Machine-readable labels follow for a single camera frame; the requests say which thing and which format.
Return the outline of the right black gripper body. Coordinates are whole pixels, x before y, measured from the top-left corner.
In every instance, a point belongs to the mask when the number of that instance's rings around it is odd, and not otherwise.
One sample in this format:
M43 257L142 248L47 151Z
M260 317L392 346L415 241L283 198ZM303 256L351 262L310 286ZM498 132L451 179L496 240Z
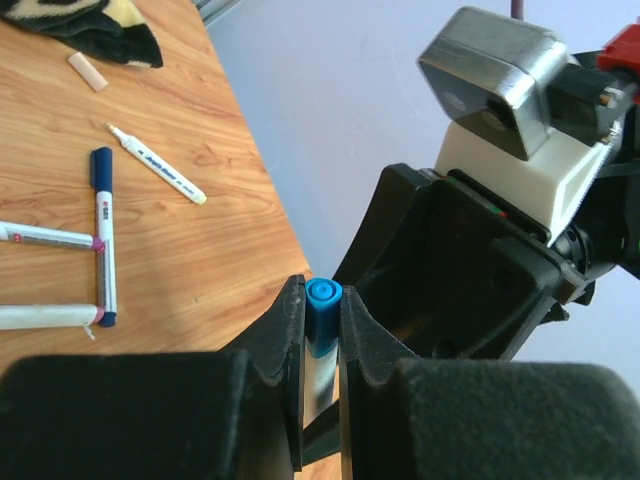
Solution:
M396 223L357 291L424 358L511 359L589 288L544 235L456 177L387 167L372 202Z

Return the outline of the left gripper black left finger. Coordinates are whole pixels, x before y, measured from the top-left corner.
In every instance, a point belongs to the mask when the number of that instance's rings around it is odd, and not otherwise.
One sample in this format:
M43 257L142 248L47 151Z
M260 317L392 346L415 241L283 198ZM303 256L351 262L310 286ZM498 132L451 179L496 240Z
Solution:
M218 351L43 355L1 378L5 479L290 479L305 281Z

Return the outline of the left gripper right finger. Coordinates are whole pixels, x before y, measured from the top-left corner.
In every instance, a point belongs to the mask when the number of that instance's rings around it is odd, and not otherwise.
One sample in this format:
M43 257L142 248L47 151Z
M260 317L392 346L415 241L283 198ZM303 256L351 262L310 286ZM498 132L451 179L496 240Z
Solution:
M635 479L639 404L590 364L427 360L340 304L346 479Z

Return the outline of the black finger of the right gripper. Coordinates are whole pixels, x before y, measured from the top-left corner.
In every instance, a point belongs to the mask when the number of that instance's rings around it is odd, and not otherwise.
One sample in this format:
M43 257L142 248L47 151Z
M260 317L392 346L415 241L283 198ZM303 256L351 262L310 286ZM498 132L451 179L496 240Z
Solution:
M341 327L383 329L424 359L430 314L430 177L405 164L381 172L362 222L334 274L347 288Z

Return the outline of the sky blue capped marker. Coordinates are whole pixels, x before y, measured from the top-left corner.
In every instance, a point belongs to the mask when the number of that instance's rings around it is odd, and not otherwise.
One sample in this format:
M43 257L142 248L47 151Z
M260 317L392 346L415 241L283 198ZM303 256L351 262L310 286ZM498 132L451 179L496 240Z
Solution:
M308 425L332 403L343 288L333 280L316 277L306 283L305 294L303 421Z

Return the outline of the lilac capped white marker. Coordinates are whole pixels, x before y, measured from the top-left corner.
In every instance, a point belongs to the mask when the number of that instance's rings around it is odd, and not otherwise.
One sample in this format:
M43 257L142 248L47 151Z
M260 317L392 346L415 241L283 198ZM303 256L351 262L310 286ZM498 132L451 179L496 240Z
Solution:
M91 304L2 305L1 330L30 330L82 327L89 336L90 326L105 314L102 307Z

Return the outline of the yellow white pen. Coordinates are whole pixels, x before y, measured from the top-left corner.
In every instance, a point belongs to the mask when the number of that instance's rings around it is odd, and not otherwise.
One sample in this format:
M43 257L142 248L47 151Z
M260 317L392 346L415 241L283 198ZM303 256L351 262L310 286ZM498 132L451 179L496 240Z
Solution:
M107 123L107 130L119 141L121 146L148 169L171 185L176 191L196 205L204 204L208 197L193 182L172 167L166 160L142 143L138 138L123 132Z

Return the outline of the purple capped pen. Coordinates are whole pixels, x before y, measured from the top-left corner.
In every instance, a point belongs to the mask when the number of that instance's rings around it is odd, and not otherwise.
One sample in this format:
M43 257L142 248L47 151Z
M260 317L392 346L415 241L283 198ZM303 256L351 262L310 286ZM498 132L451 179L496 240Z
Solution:
M91 251L100 251L104 246L104 242L99 237L90 234L6 221L1 222L1 240Z

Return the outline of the beige marker cap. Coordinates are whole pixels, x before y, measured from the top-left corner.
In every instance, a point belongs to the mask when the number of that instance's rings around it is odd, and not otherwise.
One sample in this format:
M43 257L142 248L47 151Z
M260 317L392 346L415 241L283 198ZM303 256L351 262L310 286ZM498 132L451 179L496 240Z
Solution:
M106 78L81 52L70 55L67 62L94 92L100 92L109 85Z

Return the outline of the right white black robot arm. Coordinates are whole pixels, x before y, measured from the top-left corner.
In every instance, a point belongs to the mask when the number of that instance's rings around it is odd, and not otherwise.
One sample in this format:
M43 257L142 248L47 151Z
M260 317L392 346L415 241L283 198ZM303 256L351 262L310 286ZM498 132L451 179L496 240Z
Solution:
M639 80L596 51L433 42L451 123L430 169L385 167L335 279L424 358L510 359L639 271Z

